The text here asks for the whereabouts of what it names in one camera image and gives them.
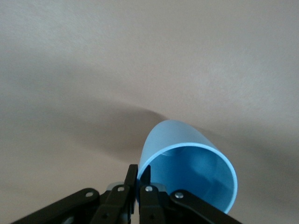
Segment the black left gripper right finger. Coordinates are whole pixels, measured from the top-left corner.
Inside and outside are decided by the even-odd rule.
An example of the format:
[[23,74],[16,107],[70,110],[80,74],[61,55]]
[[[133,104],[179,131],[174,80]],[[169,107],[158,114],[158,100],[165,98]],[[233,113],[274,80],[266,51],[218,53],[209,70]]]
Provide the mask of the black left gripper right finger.
[[139,181],[139,223],[166,224],[163,197],[167,196],[166,187],[151,182],[151,166],[148,165]]

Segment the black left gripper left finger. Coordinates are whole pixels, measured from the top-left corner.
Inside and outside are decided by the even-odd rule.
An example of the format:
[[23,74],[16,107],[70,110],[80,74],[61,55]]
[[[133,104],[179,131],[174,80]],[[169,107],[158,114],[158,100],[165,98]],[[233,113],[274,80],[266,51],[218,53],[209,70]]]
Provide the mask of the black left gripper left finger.
[[135,209],[138,165],[129,165],[123,184],[115,185],[100,195],[100,204],[92,224],[129,224]]

